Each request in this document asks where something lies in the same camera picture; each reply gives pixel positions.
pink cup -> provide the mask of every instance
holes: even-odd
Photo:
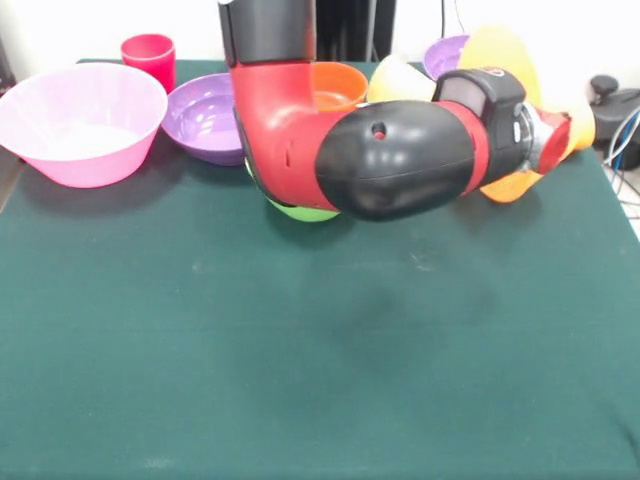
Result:
[[[137,35],[125,40],[120,52],[125,65],[147,72],[162,84],[167,93],[176,87],[176,47],[169,37]]]

black cable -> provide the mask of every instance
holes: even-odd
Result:
[[[440,38],[444,38],[444,32],[446,30],[447,21],[445,16],[444,0],[440,0]]]
[[[462,33],[465,33],[464,25],[462,25],[462,20],[460,20],[460,11],[458,10],[458,0],[453,0],[453,7],[456,10],[456,18],[458,19],[458,25],[460,25],[460,30],[462,30]]]

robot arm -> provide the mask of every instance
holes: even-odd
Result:
[[[313,0],[219,0],[236,119],[272,200],[366,220],[424,212],[523,166],[546,173],[569,121],[537,111],[508,72],[454,71],[434,101],[318,112]]]

table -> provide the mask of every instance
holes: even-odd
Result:
[[[109,188],[26,169],[0,248],[3,480],[637,478],[640,249],[591,151],[308,225],[160,134]]]

plastic cup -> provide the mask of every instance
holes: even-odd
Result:
[[[367,77],[350,65],[316,62],[312,75],[313,96],[322,112],[353,110],[367,96]]]
[[[160,34],[143,34],[125,40],[120,47],[125,65],[139,68],[158,80],[167,93],[176,86],[176,47]]]
[[[430,102],[436,83],[400,57],[388,55],[369,81],[367,101],[422,100]]]

